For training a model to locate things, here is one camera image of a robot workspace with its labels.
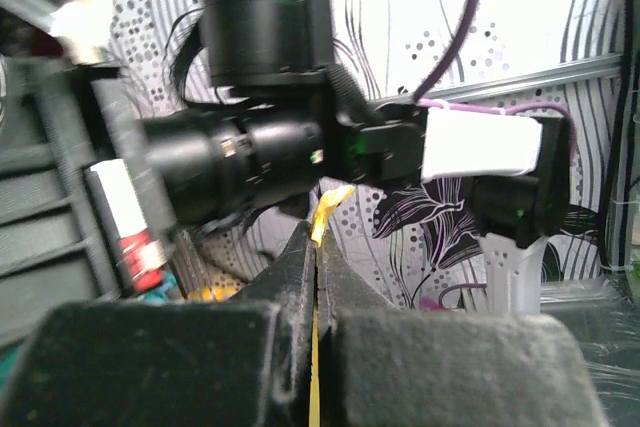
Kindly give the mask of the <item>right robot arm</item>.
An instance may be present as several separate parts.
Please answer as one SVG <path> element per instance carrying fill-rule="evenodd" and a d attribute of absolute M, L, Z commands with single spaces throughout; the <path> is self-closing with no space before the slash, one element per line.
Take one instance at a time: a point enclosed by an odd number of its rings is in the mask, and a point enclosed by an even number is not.
<path fill-rule="evenodd" d="M 470 177 L 472 222 L 491 310 L 540 308 L 542 255 L 568 206 L 572 127 L 454 104 L 369 104 L 334 60 L 330 0 L 205 0 L 171 75 L 180 90 L 201 50 L 211 83 L 235 105 L 189 101 L 136 119 L 116 64 L 94 60 L 110 0 L 1 0 L 47 29 L 72 62 L 11 59 L 1 124 L 1 179 L 57 195 L 3 208 L 1 343 L 24 339 L 50 308 L 84 294 L 124 297 L 159 284 L 173 235 L 227 230 L 303 199 L 323 177 L 389 187 Z"/>

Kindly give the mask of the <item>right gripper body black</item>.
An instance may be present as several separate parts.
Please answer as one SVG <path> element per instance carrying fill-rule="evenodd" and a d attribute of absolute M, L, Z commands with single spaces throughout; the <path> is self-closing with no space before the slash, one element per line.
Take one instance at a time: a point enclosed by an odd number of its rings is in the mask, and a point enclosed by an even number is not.
<path fill-rule="evenodd" d="M 59 304 L 129 292 L 85 173 L 103 160 L 125 161 L 151 231 L 165 238 L 175 217 L 145 150 L 142 124 L 116 67 L 2 61 L 3 346 L 21 342 Z"/>

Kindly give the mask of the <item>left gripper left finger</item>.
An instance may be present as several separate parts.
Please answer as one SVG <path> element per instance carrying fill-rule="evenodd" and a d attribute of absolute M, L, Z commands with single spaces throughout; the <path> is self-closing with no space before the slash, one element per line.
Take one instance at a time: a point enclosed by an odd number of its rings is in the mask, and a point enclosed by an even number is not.
<path fill-rule="evenodd" d="M 5 426 L 304 426 L 315 250 L 282 254 L 219 303 L 94 301 L 52 310 L 1 394 Z"/>

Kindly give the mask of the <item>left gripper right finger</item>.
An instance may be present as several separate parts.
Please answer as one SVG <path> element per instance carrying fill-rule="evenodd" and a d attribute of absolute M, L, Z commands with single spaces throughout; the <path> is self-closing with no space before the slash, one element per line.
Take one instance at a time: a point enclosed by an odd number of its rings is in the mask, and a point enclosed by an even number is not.
<path fill-rule="evenodd" d="M 603 426 L 570 331 L 547 315 L 395 308 L 335 238 L 317 252 L 324 426 Z"/>

